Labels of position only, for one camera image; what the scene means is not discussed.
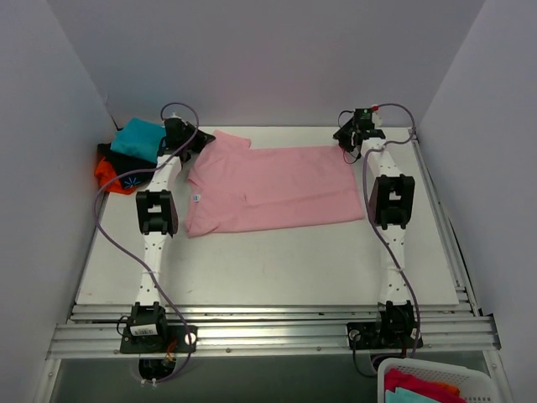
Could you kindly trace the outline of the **pink t-shirt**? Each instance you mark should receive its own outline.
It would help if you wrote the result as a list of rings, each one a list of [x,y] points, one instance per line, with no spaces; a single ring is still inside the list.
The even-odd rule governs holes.
[[[255,149],[221,130],[190,168],[191,238],[362,220],[353,168],[335,145]]]

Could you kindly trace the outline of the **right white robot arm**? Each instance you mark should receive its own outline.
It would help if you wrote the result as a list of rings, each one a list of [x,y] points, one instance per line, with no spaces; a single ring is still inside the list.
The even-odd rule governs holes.
[[[362,161],[362,186],[373,175],[373,187],[363,191],[367,219],[381,247],[380,320],[373,324],[377,343],[389,347],[415,329],[415,294],[404,273],[404,241],[414,204],[415,180],[406,175],[389,152],[390,145],[405,145],[416,137],[416,127],[405,140],[389,140],[379,127],[379,106],[356,108],[333,138],[344,154],[356,152]]]

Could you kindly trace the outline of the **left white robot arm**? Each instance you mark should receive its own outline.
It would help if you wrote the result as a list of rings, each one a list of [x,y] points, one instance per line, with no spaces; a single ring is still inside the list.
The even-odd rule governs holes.
[[[164,247],[179,230],[179,216],[170,187],[183,164],[214,140],[176,115],[165,118],[165,136],[158,147],[157,171],[144,191],[136,194],[138,227],[143,236],[143,273],[137,300],[127,321],[127,337],[138,339],[150,352],[169,341],[166,310],[159,284]]]

